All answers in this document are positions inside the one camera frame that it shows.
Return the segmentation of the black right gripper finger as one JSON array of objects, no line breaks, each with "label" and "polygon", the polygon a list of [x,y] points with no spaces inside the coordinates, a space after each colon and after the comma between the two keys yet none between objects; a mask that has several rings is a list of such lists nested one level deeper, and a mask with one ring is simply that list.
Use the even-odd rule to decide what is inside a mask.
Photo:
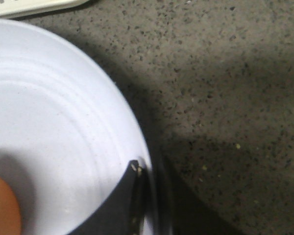
[{"label": "black right gripper finger", "polygon": [[131,160],[117,186],[73,235],[141,235],[147,200],[147,173]]}]

